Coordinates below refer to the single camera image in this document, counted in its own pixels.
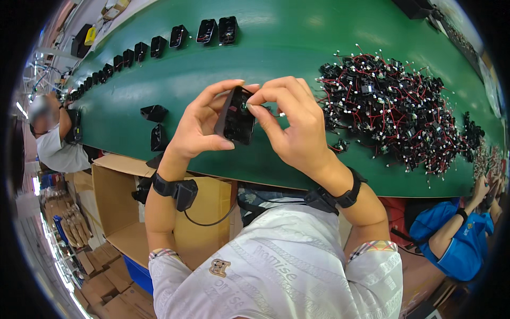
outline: fluorescent light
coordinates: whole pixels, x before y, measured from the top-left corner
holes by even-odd
[[[32,183],[34,184],[34,194],[35,196],[39,196],[39,191],[41,190],[41,184],[39,183],[39,179],[37,177],[32,178]]]
[[[27,115],[27,113],[25,112],[25,110],[23,110],[23,108],[21,107],[21,104],[19,102],[16,102],[16,106],[18,107],[18,109],[23,113],[23,115],[26,117],[26,118],[29,118],[29,116]]]

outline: blue shirt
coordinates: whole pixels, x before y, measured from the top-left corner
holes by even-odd
[[[451,202],[442,202],[421,212],[411,226],[409,235],[417,241],[440,229],[457,212]],[[460,281],[469,281],[480,270],[487,256],[485,232],[492,235],[494,224],[489,213],[471,213],[466,222],[455,233],[450,246],[441,259],[432,253],[427,243],[418,244],[423,255],[447,276]]]

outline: wrist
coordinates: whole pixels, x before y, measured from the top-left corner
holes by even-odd
[[[331,195],[338,197],[352,190],[354,178],[352,172],[333,153],[328,150],[326,161],[314,174],[308,175]]]
[[[189,162],[190,158],[168,145],[158,167],[158,174],[168,182],[181,181],[184,179]]]

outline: open cardboard box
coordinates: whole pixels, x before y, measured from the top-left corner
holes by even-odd
[[[144,161],[108,154],[94,160],[92,182],[97,211],[106,239],[123,254],[148,268],[149,248],[145,223],[139,222],[134,176],[150,177],[154,169]],[[188,215],[198,223],[208,224],[221,219],[230,209],[231,185],[211,177],[187,177],[198,185],[198,194]],[[228,242],[230,221],[201,227],[177,212],[175,243],[177,252],[190,269],[196,269]]]

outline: hand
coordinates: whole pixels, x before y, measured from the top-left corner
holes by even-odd
[[[483,198],[485,197],[485,195],[487,195],[490,189],[491,188],[487,183],[487,178],[485,177],[485,175],[480,176],[475,183],[473,200],[481,203],[481,201],[483,201]]]
[[[227,91],[243,84],[243,80],[225,80],[208,86],[200,93],[184,111],[167,151],[189,160],[203,151],[233,150],[234,143],[214,134],[214,125],[227,98]],[[245,88],[256,92],[259,85]]]
[[[70,105],[70,104],[73,104],[74,102],[71,101],[71,100],[65,100],[64,102],[64,108],[67,109],[67,107]]]
[[[289,127],[278,121],[260,104],[276,102]],[[327,148],[324,115],[304,79],[295,77],[268,81],[247,101],[247,107],[266,132],[273,150],[288,165],[317,181],[327,164],[337,160]]]

